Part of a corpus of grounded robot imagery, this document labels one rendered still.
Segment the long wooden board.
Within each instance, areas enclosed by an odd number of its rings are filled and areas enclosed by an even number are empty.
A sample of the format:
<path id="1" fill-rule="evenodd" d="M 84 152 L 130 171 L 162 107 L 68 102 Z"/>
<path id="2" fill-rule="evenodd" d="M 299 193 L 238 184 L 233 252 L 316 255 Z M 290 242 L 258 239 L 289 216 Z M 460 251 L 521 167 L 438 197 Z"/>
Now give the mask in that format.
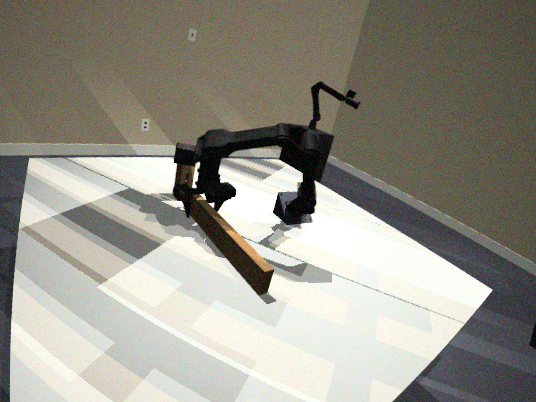
<path id="1" fill-rule="evenodd" d="M 268 292 L 274 268 L 261 257 L 201 194 L 193 194 L 190 216 L 238 271 L 254 292 Z"/>

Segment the dark brown wooden post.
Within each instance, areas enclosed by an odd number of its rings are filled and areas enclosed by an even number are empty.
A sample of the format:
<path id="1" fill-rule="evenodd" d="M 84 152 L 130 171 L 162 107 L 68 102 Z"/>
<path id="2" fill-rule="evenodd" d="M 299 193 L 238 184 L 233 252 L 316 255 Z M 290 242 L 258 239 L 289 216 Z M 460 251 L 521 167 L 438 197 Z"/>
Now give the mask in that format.
<path id="1" fill-rule="evenodd" d="M 182 165 L 182 164 L 176 164 L 174 185 L 175 184 L 188 184 L 188 186 L 192 188 L 194 172 L 195 172 L 195 167 Z"/>

